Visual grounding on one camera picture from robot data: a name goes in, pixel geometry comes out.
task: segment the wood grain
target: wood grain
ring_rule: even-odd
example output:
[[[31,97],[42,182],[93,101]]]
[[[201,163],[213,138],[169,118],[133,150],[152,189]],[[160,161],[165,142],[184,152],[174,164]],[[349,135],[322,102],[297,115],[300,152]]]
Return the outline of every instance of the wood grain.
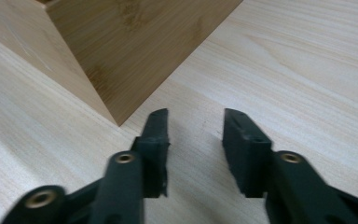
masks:
[[[228,172],[225,107],[358,196],[358,0],[244,1],[120,128],[0,44],[0,218],[29,189],[99,178],[163,107],[169,198],[146,223],[268,223]]]
[[[35,0],[0,0],[0,42],[114,122],[45,5]]]
[[[121,125],[240,2],[65,0],[47,12]]]

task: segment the wooden surface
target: wooden surface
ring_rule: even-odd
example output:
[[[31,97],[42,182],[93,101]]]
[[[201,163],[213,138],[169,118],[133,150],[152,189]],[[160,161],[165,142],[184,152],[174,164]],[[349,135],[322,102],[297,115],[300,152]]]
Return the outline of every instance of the wooden surface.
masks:
[[[113,121],[44,7],[35,0],[0,0],[0,42]]]
[[[61,0],[46,11],[121,125],[240,2]]]
[[[227,170],[225,107],[358,196],[358,0],[245,0],[121,128],[0,44],[0,218],[26,191],[74,191],[170,109],[169,198],[146,223],[268,223]]]

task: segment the metal screw hole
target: metal screw hole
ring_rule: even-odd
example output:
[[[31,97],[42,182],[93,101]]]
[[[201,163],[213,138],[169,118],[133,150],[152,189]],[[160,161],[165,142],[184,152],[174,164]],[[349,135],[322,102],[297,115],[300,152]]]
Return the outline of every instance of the metal screw hole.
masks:
[[[291,163],[300,163],[301,162],[301,158],[299,158],[295,154],[290,154],[290,153],[282,154],[281,159],[284,161],[291,162]]]
[[[42,190],[31,196],[25,206],[28,208],[40,208],[52,203],[57,197],[56,192],[51,189]]]
[[[131,154],[122,154],[116,157],[116,162],[118,163],[128,163],[133,161],[133,156]]]

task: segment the wooden box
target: wooden box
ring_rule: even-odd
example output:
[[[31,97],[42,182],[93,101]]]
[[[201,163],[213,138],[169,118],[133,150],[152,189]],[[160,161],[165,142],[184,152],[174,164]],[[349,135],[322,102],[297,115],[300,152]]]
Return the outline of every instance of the wooden box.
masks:
[[[121,125],[241,0],[0,0],[0,42]]]

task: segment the light wooden table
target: light wooden table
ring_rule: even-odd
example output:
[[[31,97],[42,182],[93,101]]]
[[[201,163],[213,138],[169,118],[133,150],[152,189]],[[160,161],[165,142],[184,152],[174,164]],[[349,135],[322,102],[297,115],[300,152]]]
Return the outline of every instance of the light wooden table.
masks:
[[[268,223],[228,172],[225,107],[358,196],[358,0],[245,0],[121,128],[0,45],[0,218],[30,189],[99,178],[163,107],[169,198],[146,200],[147,223]]]

